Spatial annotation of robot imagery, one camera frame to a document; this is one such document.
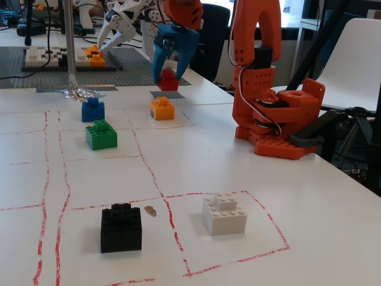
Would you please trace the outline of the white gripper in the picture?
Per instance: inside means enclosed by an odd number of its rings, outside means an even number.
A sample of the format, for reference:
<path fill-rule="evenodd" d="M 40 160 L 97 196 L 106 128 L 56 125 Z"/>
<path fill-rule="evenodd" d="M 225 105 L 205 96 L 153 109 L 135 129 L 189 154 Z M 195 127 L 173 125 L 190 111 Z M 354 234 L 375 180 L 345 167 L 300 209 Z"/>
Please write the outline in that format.
<path fill-rule="evenodd" d="M 143 8 L 143 1 L 112 1 L 107 3 L 109 11 L 104 18 L 103 26 L 98 35 L 97 44 L 100 50 L 108 50 L 124 42 L 130 42 L 135 34 L 133 23 Z M 116 34 L 104 43 L 110 31 Z"/>

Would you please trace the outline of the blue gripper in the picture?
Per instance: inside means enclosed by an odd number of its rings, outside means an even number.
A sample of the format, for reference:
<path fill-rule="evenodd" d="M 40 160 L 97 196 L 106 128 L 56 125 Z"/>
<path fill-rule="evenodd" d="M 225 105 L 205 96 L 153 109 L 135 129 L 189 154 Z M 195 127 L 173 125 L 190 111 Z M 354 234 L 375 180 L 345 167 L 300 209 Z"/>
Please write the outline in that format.
<path fill-rule="evenodd" d="M 198 39 L 199 33 L 196 30 L 169 24 L 158 25 L 154 42 L 155 56 L 152 64 L 152 78 L 155 84 L 159 84 L 163 65 L 173 52 L 178 53 L 175 77 L 177 80 L 181 79 L 191 57 L 197 50 Z"/>

